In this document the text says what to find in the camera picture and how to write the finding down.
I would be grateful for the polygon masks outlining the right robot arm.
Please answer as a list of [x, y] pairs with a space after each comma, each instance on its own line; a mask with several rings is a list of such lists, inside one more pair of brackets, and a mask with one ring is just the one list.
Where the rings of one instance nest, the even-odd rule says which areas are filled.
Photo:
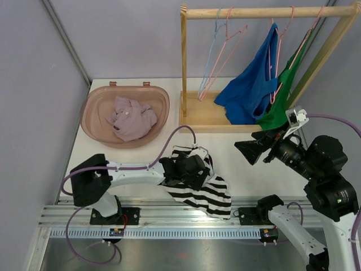
[[261, 198], [250, 208], [256, 220], [281, 230], [302, 256], [306, 270], [360, 270], [359, 204], [352, 184], [340, 173], [347, 156], [339, 140], [321, 135], [304, 148], [281, 129], [255, 132], [252, 137], [234, 144], [251, 165], [268, 152], [264, 163], [278, 159], [307, 180], [304, 191], [321, 222], [326, 244], [296, 222], [277, 195]]

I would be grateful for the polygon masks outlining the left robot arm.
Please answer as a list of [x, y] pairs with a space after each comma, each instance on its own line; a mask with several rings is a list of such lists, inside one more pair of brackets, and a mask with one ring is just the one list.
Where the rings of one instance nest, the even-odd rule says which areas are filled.
[[145, 165], [110, 162], [104, 154], [95, 154], [70, 171], [72, 197], [76, 207], [91, 207], [91, 225], [133, 225], [130, 215], [109, 189], [122, 185], [150, 184], [174, 187], [185, 185], [200, 190], [210, 168], [198, 154], [180, 154], [159, 158]]

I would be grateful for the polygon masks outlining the black white striped tank top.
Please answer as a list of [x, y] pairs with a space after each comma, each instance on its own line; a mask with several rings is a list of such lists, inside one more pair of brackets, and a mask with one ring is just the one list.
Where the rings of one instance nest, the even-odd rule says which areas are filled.
[[[189, 147], [175, 146], [171, 155], [165, 158], [177, 158], [180, 154], [190, 156], [191, 151], [192, 148]], [[199, 191], [188, 188], [182, 183], [175, 187], [163, 186], [161, 183], [160, 185], [175, 201], [201, 210], [210, 217], [228, 220], [231, 218], [232, 205], [228, 183], [215, 173], [212, 157], [209, 154], [203, 161], [210, 168], [210, 175]]]

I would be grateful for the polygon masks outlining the mauve pink tank top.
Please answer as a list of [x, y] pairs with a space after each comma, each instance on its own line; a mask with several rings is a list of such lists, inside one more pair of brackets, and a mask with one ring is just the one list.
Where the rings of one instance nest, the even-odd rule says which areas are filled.
[[129, 142], [147, 135], [157, 123], [157, 116], [149, 104], [141, 105], [137, 100], [116, 97], [114, 112], [106, 120], [118, 138]]

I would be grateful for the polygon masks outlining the blue wire hanger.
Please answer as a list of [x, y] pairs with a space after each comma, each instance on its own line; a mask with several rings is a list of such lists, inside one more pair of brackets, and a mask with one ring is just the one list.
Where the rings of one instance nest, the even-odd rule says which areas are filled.
[[205, 71], [204, 71], [204, 74], [202, 76], [202, 81], [201, 81], [201, 84], [200, 84], [200, 87], [199, 87], [199, 90], [198, 90], [198, 96], [197, 96], [198, 100], [201, 99], [201, 94], [203, 93], [203, 90], [205, 89], [206, 81], [207, 81], [207, 79], [209, 78], [209, 75], [210, 75], [210, 71], [209, 71], [210, 58], [212, 56], [212, 51], [213, 51], [213, 47], [214, 47], [214, 44], [215, 44], [215, 41], [216, 41], [216, 38], [217, 38], [218, 31], [222, 27], [222, 26], [218, 26], [218, 18], [219, 18], [219, 15], [220, 15], [221, 11], [222, 11], [222, 8], [220, 7], [218, 9], [218, 11], [217, 11], [217, 15], [216, 15], [215, 22], [214, 22], [213, 41], [212, 41], [212, 44], [211, 44], [210, 49], [209, 49], [209, 54], [208, 54], [208, 58], [207, 58], [206, 66], [205, 66]]

